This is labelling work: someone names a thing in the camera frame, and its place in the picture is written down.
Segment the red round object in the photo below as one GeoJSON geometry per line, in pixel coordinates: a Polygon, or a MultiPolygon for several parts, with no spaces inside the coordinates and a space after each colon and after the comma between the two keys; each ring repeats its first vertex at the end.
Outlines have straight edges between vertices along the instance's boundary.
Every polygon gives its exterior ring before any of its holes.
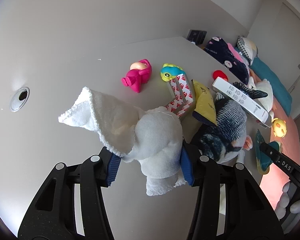
{"type": "Polygon", "coordinates": [[[213,74],[212,77],[214,80],[217,79],[217,77],[223,78],[224,80],[228,81],[228,77],[226,74],[224,74],[221,70],[216,70],[213,74]]]}

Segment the orange bed sheet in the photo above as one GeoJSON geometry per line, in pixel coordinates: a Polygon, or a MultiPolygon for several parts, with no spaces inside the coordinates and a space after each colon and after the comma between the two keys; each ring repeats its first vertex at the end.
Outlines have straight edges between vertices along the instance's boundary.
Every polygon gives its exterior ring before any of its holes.
{"type": "MultiPolygon", "coordinates": [[[[260,82],[260,78],[250,70],[250,75],[254,82],[260,82]]],[[[282,153],[287,155],[290,159],[300,165],[300,142],[297,126],[291,117],[288,117],[277,101],[273,98],[274,117],[286,121],[287,134],[284,138],[279,138],[274,135],[273,128],[271,128],[270,141],[279,141],[282,143],[282,153]]],[[[280,196],[282,194],[282,187],[289,181],[289,177],[281,171],[276,165],[270,165],[270,171],[267,175],[262,176],[260,188],[266,195],[273,209],[275,209],[280,196]]]]}

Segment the white glove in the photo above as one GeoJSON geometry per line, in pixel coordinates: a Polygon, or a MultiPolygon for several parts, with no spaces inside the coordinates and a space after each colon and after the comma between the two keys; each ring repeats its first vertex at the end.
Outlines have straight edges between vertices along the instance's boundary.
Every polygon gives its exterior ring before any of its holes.
{"type": "MultiPolygon", "coordinates": [[[[289,204],[290,198],[288,196],[288,190],[290,187],[290,182],[287,182],[282,188],[282,195],[280,200],[277,203],[277,207],[275,208],[274,212],[277,215],[278,219],[281,219],[286,214],[286,207],[289,204]]],[[[298,223],[300,220],[300,200],[296,201],[290,206],[290,212],[293,214],[297,214],[290,225],[284,230],[284,233],[287,234],[293,229],[293,227],[298,223]]]]}

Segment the pink pig toy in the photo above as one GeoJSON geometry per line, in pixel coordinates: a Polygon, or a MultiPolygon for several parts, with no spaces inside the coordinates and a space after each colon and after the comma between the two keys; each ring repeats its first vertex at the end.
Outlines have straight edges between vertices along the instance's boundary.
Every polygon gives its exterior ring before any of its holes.
{"type": "Polygon", "coordinates": [[[141,84],[149,81],[152,73],[152,67],[148,60],[143,59],[131,65],[126,77],[121,79],[125,87],[130,87],[136,93],[140,93],[141,84]]]}

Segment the white box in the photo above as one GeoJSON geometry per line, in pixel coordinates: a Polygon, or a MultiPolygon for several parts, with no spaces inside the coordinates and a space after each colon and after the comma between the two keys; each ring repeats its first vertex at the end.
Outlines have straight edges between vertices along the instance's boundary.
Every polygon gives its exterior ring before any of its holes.
{"type": "Polygon", "coordinates": [[[268,112],[256,101],[251,99],[248,95],[237,89],[232,84],[218,77],[212,84],[212,87],[216,92],[220,92],[238,102],[248,114],[257,119],[257,123],[259,123],[261,126],[266,128],[272,126],[271,116],[268,114],[268,112]]]}

